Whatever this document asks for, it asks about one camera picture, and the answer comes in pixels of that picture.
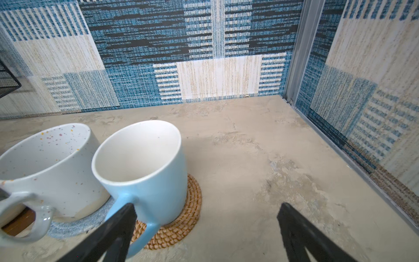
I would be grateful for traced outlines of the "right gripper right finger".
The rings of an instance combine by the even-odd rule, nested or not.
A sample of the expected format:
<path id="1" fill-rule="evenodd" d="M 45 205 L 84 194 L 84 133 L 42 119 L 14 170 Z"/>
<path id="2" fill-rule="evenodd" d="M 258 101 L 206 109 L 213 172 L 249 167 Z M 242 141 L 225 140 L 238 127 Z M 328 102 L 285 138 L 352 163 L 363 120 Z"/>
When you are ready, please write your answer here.
<path id="1" fill-rule="evenodd" d="M 318 262 L 355 261 L 291 204 L 281 204 L 277 220 L 290 262 L 309 262 L 309 253 Z"/>

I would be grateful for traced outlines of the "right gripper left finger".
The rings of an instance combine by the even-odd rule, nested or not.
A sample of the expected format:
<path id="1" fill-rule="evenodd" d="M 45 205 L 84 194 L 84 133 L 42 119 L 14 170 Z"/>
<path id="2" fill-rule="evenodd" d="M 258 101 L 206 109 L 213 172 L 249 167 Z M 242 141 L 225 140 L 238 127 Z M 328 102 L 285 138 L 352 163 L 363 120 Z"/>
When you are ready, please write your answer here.
<path id="1" fill-rule="evenodd" d="M 96 231 L 59 259 L 60 262 L 124 262 L 136 223 L 132 203 L 125 204 Z"/>

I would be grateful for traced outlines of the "blue grey braided coaster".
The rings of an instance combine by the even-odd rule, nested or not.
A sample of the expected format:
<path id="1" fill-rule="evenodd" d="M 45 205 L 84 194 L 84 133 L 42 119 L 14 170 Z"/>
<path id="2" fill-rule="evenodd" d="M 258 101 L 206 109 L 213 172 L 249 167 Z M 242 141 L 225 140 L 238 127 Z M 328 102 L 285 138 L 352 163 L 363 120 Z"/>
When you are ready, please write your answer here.
<path id="1" fill-rule="evenodd" d="M 52 222 L 47 236 L 55 239 L 65 239 L 86 233 L 99 227 L 114 204 L 115 200 L 110 197 L 108 201 L 91 215 L 73 222 Z"/>

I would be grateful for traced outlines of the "woven rattan round coaster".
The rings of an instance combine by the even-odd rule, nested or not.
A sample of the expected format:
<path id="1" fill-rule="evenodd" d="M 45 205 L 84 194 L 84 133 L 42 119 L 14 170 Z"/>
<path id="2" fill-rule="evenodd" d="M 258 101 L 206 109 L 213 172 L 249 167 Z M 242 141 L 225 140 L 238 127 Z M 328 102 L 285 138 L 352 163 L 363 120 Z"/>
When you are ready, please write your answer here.
<path id="1" fill-rule="evenodd" d="M 199 221 L 202 201 L 202 191 L 198 181 L 188 174 L 187 198 L 182 212 L 174 221 L 161 226 L 145 244 L 144 249 L 160 250 L 182 241 Z"/>

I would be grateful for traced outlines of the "white mug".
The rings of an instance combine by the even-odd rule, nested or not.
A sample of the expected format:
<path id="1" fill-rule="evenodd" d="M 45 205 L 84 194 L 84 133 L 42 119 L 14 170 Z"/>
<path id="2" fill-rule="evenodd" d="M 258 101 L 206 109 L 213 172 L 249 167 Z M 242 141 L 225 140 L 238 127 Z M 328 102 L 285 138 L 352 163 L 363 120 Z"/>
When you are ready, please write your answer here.
<path id="1" fill-rule="evenodd" d="M 52 221 L 79 221 L 101 208 L 110 194 L 92 172 L 100 146 L 89 126 L 63 124 L 39 132 L 1 156 L 1 215 L 24 204 L 36 213 L 32 230 L 17 238 L 1 232 L 1 247 L 43 238 Z"/>

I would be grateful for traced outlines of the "light blue mug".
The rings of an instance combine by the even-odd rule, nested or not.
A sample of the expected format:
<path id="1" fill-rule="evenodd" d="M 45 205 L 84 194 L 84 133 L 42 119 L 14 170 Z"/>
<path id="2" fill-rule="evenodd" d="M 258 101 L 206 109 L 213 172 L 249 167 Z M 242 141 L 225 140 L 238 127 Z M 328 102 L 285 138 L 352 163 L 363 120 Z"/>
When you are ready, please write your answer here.
<path id="1" fill-rule="evenodd" d="M 188 173 L 181 133 L 172 123 L 149 120 L 120 129 L 95 152 L 92 172 L 115 200 L 107 219 L 132 203 L 136 220 L 146 224 L 130 245 L 129 258 L 184 208 Z"/>

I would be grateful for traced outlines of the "round brown wooden coaster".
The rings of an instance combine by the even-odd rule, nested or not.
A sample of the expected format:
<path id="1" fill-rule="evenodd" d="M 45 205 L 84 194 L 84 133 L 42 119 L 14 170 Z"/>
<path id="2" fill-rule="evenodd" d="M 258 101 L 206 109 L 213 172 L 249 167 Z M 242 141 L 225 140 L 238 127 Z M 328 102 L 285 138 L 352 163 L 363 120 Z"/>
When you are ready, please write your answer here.
<path id="1" fill-rule="evenodd" d="M 36 219 L 36 213 L 26 207 L 19 215 L 2 227 L 2 230 L 11 236 L 17 236 L 28 228 Z"/>

